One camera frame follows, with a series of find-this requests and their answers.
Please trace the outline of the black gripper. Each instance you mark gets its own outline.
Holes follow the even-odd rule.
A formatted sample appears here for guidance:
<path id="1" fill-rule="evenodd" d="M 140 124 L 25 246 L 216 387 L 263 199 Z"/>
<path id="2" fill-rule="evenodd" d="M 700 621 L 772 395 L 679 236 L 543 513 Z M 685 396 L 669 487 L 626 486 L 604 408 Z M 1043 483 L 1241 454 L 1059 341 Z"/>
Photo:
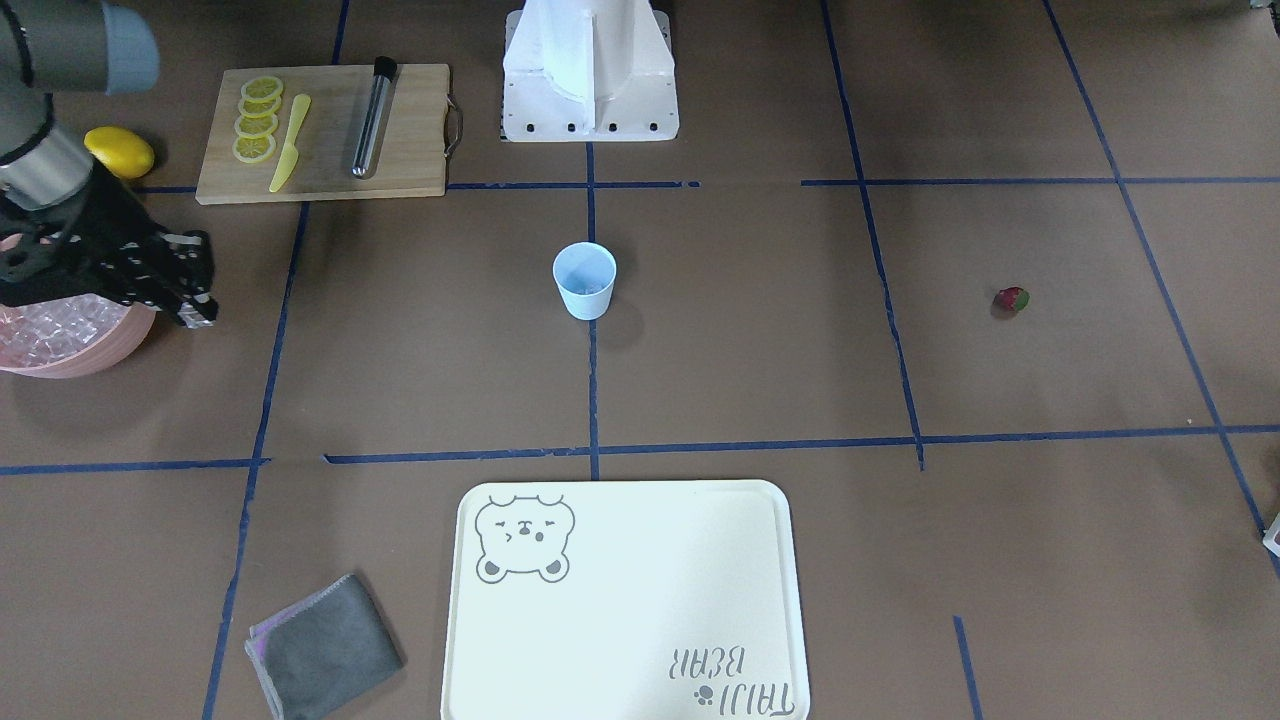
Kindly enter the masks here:
<path id="1" fill-rule="evenodd" d="M 3 238 L 14 238 L 3 250 L 5 306 L 96 293 L 118 304 L 152 304 L 188 329 L 218 320 L 210 236 L 163 232 L 99 161 L 84 187 L 56 206 L 23 210 L 3 199 Z"/>

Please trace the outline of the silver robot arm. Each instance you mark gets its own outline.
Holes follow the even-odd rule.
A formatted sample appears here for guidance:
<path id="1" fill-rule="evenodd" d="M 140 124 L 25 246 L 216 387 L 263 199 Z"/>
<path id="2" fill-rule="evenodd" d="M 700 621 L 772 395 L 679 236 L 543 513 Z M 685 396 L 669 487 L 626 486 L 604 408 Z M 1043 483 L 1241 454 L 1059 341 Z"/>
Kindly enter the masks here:
<path id="1" fill-rule="evenodd" d="M 159 51 L 147 22 L 108 1 L 5 1 L 1 13 L 3 304 L 92 293 L 211 325 L 209 236 L 156 223 L 55 113 L 58 92 L 152 88 Z"/>

